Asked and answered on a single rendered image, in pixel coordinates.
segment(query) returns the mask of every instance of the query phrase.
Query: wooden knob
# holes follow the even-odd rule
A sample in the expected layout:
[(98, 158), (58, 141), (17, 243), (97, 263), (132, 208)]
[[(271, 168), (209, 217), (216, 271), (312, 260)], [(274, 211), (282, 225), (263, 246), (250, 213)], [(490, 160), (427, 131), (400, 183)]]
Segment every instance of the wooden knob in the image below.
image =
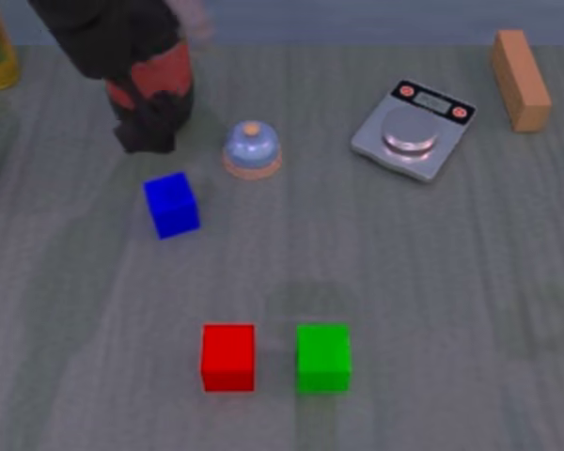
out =
[(256, 136), (259, 134), (261, 127), (257, 122), (247, 122), (244, 124), (243, 131), (246, 136)]

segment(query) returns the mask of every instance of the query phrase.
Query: table surface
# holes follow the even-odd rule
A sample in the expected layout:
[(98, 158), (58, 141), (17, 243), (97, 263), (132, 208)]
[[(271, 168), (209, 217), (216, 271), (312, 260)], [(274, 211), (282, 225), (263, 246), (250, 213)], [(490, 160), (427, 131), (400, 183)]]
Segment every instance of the table surface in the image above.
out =
[[(103, 86), (21, 49), (0, 93), (0, 451), (564, 451), (564, 47), (510, 131), (483, 47), (225, 47), (170, 156), (128, 157)], [(398, 79), (478, 106), (423, 185), (349, 141)], [(221, 165), (274, 125), (272, 179)], [(158, 241), (142, 183), (185, 171), (203, 227)], [(258, 327), (258, 390), (201, 391), (205, 322)], [(352, 390), (294, 394), (294, 328), (351, 326)]]

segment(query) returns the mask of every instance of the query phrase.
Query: red cube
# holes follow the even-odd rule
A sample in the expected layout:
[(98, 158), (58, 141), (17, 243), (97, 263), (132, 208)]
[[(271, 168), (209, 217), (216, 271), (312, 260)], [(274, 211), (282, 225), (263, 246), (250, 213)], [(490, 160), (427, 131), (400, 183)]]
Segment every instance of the red cube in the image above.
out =
[(203, 326), (200, 376), (206, 392), (255, 390), (255, 326)]

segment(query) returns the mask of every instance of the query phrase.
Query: green cube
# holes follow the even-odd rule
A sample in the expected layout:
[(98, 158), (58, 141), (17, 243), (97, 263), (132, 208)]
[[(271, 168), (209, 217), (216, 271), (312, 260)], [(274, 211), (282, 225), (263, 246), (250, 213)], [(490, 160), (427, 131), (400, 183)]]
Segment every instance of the green cube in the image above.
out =
[(344, 324), (297, 326), (297, 391), (338, 393), (349, 390), (351, 341)]

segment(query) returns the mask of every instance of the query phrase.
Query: kitchen scale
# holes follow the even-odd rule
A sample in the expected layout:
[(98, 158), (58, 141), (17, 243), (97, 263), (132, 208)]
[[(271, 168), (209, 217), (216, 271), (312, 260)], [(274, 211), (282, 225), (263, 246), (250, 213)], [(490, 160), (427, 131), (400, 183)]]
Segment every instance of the kitchen scale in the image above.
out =
[(351, 141), (356, 153), (421, 181), (432, 181), (477, 109), (409, 80), (384, 97)]

